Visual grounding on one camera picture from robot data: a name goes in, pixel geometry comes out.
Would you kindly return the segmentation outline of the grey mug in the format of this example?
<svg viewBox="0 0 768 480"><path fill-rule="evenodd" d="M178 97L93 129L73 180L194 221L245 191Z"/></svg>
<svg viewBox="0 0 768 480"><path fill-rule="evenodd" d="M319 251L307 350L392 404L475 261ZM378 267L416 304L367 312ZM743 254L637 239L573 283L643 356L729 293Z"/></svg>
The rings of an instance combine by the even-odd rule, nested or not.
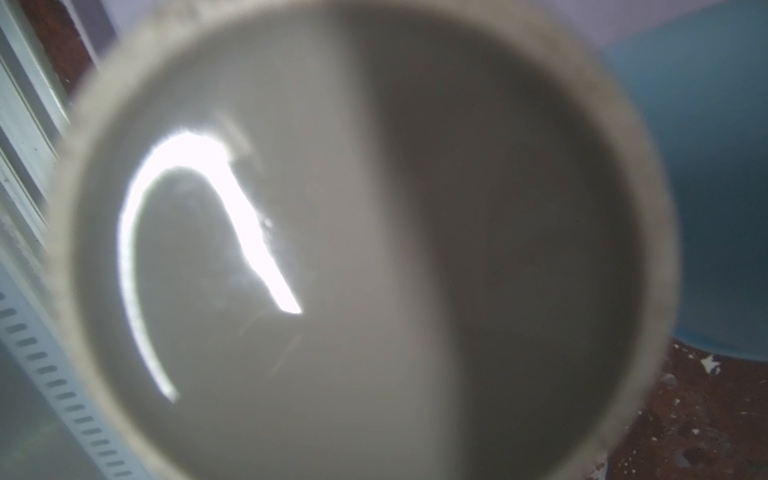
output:
<svg viewBox="0 0 768 480"><path fill-rule="evenodd" d="M577 479L658 376L663 169L528 1L176 1L57 152L63 347L156 479Z"/></svg>

